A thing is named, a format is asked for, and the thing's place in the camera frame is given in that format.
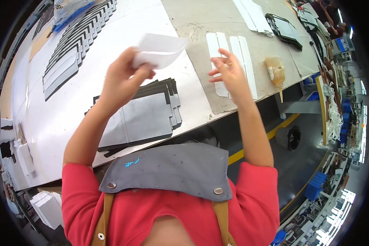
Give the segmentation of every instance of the shelf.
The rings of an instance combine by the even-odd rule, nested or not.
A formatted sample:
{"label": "shelf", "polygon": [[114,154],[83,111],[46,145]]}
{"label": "shelf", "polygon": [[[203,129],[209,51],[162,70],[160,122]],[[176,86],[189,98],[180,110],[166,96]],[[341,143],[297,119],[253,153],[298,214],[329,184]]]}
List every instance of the shelf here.
{"label": "shelf", "polygon": [[295,215],[297,215],[300,212],[300,210],[303,209],[306,206],[306,203],[308,203],[308,202],[311,203],[312,201],[310,201],[309,199],[306,199],[302,203],[302,205],[288,219],[286,219],[286,221],[284,221],[284,223],[281,224],[281,226],[279,226],[279,228],[277,229],[277,231],[282,230],[288,223],[290,223],[290,221],[295,217]]}
{"label": "shelf", "polygon": [[[346,168],[346,165],[347,165],[347,160],[345,160],[344,162],[342,162],[341,163],[341,165],[340,165],[340,168],[342,168],[343,170]],[[318,215],[317,215],[317,217],[315,218],[315,220],[313,221],[313,223],[312,223],[312,226],[309,228],[309,230],[307,230],[306,232],[304,232],[301,236],[299,236],[292,244],[291,244],[291,246],[296,246],[299,242],[300,242],[300,240],[310,231],[310,229],[312,229],[313,228],[313,226],[314,226],[314,224],[318,221],[318,219],[321,217],[321,215],[323,214],[323,212],[327,209],[327,207],[329,206],[329,204],[332,202],[332,201],[334,201],[335,200],[335,198],[336,197],[334,197],[333,196],[333,194],[336,192],[336,190],[337,190],[337,188],[338,188],[338,186],[339,186],[339,183],[340,183],[340,180],[342,179],[342,177],[343,177],[343,174],[341,174],[340,175],[340,177],[339,177],[339,179],[337,180],[337,182],[335,182],[334,184],[336,184],[335,185],[335,187],[334,187],[334,189],[332,190],[332,192],[331,192],[331,194],[330,195],[328,195],[328,194],[325,194],[324,192],[324,194],[325,195],[328,195],[327,197],[328,197],[328,200],[327,200],[327,202],[325,203],[325,205],[324,205],[324,207],[323,207],[323,209],[321,209],[320,210],[320,212],[318,213]]]}

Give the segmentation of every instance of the hand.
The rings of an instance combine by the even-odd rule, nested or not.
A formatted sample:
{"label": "hand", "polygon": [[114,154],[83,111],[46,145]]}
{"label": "hand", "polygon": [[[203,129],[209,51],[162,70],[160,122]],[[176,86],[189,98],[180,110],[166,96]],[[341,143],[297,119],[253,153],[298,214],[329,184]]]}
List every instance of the hand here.
{"label": "hand", "polygon": [[326,6],[324,6],[325,3],[323,3],[323,1],[318,1],[318,3],[320,4],[321,8],[324,10],[324,12],[327,12],[327,8]]}
{"label": "hand", "polygon": [[134,97],[145,79],[152,79],[156,74],[147,63],[139,68],[132,67],[136,53],[134,47],[129,47],[108,68],[103,91],[96,104],[103,105],[101,109],[109,117]]}
{"label": "hand", "polygon": [[224,81],[224,85],[231,94],[232,100],[236,105],[238,105],[238,103],[240,103],[243,99],[251,98],[249,85],[245,78],[245,74],[242,71],[242,67],[234,54],[222,48],[219,49],[219,52],[222,55],[225,55],[226,58],[212,57],[211,61],[214,63],[216,68],[210,71],[208,75],[213,76],[221,73],[221,76],[214,77],[210,79],[209,82],[214,83]]}

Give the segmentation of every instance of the red shirt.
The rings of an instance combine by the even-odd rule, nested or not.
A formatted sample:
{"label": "red shirt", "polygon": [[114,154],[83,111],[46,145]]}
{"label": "red shirt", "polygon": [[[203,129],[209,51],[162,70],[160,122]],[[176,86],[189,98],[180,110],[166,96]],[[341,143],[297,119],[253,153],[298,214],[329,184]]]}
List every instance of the red shirt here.
{"label": "red shirt", "polygon": [[[74,246],[90,245],[102,214],[104,194],[93,171],[80,164],[63,168],[64,232]],[[228,201],[229,232],[241,245],[266,246],[279,227],[277,171],[242,162],[233,198]],[[140,245],[156,217],[179,219],[196,245],[222,245],[211,201],[183,192],[133,189],[115,195],[109,218],[107,245]]]}

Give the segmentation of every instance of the brown leather strip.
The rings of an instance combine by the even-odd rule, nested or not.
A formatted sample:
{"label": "brown leather strip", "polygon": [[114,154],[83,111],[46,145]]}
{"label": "brown leather strip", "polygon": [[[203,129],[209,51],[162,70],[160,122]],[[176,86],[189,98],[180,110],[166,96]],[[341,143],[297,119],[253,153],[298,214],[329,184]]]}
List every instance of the brown leather strip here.
{"label": "brown leather strip", "polygon": [[104,195],[104,209],[101,214],[100,219],[97,222],[96,228],[94,229],[94,234],[91,242],[91,246],[105,246],[107,242],[107,231],[108,231],[108,222],[109,215],[113,203],[113,198],[115,194],[105,193]]}
{"label": "brown leather strip", "polygon": [[212,208],[216,214],[217,222],[219,223],[223,246],[227,246],[229,244],[236,246],[234,238],[228,231],[228,202],[212,202]]}

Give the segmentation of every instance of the white paper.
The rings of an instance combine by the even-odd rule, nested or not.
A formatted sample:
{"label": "white paper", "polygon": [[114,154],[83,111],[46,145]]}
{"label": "white paper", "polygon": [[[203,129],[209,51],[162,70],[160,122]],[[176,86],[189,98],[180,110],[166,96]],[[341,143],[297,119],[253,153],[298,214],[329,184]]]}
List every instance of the white paper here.
{"label": "white paper", "polygon": [[34,172],[35,168],[33,164],[33,159],[30,155],[29,146],[27,145],[27,143],[25,143],[24,145],[19,145],[15,149],[23,173],[25,175],[30,175],[32,172]]}
{"label": "white paper", "polygon": [[12,130],[3,130],[0,129],[0,144],[4,142],[9,142],[11,140],[14,140],[16,138],[16,134],[14,129]]}
{"label": "white paper", "polygon": [[186,38],[173,37],[154,33],[145,33],[138,45],[138,51],[172,52],[183,49],[187,44]]}
{"label": "white paper", "polygon": [[6,119],[6,118],[2,118],[1,119],[1,123],[0,123],[0,127],[5,127],[5,126],[12,126],[14,124],[14,122],[12,120]]}
{"label": "white paper", "polygon": [[138,45],[140,53],[135,55],[133,67],[150,63],[155,69],[163,69],[172,64],[187,44],[186,38],[146,33]]}

